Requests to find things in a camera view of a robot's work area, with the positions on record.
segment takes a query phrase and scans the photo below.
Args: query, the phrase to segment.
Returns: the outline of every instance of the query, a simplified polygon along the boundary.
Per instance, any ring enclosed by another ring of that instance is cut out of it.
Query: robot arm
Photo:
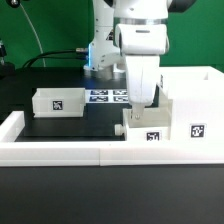
[[[169,50],[168,12],[183,12],[195,0],[105,0],[114,7],[115,44],[126,65],[132,119],[153,103],[160,55]]]

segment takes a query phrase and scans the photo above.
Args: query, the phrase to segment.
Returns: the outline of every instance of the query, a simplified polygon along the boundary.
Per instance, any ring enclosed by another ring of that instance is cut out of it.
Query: white block
[[[84,88],[37,89],[32,98],[34,117],[82,117]]]

